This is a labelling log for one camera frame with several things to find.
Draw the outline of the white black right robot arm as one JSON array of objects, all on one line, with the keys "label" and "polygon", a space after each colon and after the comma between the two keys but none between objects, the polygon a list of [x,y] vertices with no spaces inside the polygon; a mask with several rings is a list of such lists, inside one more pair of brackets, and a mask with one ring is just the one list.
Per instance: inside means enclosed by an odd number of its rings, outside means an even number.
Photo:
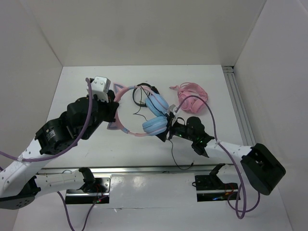
[{"label": "white black right robot arm", "polygon": [[181,124],[173,115],[163,120],[165,126],[156,136],[163,142],[177,136],[192,142],[191,147],[204,157],[224,158],[230,154],[235,163],[241,164],[250,185],[263,195],[270,195],[286,174],[286,169],[263,144],[254,146],[236,145],[219,141],[205,132],[205,127],[196,116]]}]

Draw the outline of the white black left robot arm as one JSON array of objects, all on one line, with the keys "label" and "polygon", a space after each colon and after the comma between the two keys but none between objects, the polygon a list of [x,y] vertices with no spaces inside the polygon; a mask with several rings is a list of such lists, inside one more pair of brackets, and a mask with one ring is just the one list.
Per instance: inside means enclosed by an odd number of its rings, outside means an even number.
[{"label": "white black left robot arm", "polygon": [[0,173],[0,207],[16,210],[32,203],[36,198],[67,189],[90,192],[96,179],[88,167],[56,175],[39,175],[56,155],[77,146],[77,137],[87,140],[102,122],[114,122],[119,106],[115,93],[109,90],[108,102],[101,102],[97,95],[92,99],[88,114],[89,98],[81,97],[67,106],[58,118],[41,127],[22,154]]}]

